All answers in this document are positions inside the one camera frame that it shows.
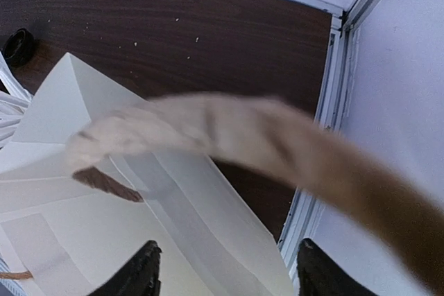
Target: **white paper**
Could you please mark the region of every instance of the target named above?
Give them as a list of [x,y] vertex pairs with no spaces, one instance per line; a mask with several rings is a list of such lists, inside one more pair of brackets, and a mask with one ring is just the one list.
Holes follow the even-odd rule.
[[[206,157],[171,151],[101,163],[102,171],[139,189],[146,204],[89,189],[66,173],[62,154],[70,135],[140,100],[66,54],[0,150],[0,222],[20,260],[32,259],[33,270],[43,272],[41,288],[72,289],[55,266],[97,288],[153,239],[162,249],[161,295],[293,296],[273,237]],[[35,214],[47,222],[40,228],[46,236],[33,229],[42,224],[30,220]],[[46,261],[35,257],[40,248]],[[41,294],[32,280],[24,288]]]
[[46,296],[80,296],[92,291],[42,215],[11,220],[1,226]]

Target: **wooden floor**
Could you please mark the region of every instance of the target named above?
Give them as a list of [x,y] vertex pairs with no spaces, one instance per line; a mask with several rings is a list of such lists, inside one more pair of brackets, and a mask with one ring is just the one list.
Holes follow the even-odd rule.
[[[276,95],[314,114],[330,20],[287,0],[0,0],[0,42],[21,27],[38,38],[13,69],[31,92],[68,51],[143,97]],[[219,166],[278,238],[292,191]]]

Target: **black object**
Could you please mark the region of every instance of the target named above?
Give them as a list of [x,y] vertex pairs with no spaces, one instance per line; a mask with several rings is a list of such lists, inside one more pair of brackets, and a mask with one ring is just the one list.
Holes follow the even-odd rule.
[[34,37],[25,28],[16,31],[3,46],[6,64],[12,67],[25,65],[34,55]]
[[161,249],[148,241],[105,284],[88,296],[159,296]]
[[298,252],[299,296],[376,296],[344,272],[309,238]]

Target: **dark wood surface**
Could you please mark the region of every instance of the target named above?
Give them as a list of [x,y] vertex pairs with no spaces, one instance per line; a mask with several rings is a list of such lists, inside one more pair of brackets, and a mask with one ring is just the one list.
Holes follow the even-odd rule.
[[[143,97],[276,95],[314,114],[330,20],[287,0],[0,0],[0,42],[21,27],[38,39],[12,70],[31,92],[68,51]],[[219,166],[277,238],[293,191]]]

